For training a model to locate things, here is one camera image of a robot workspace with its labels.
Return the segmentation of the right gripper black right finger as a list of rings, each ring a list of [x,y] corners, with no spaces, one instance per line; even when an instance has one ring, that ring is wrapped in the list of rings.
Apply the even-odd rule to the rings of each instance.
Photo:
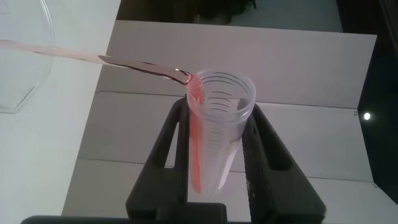
[[[255,105],[242,135],[252,223],[322,223],[326,206]]]

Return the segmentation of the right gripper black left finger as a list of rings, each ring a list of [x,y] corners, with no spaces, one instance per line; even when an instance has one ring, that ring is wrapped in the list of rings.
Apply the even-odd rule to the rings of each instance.
[[[129,218],[226,218],[222,203],[188,202],[189,108],[185,97],[170,109],[126,200]]]

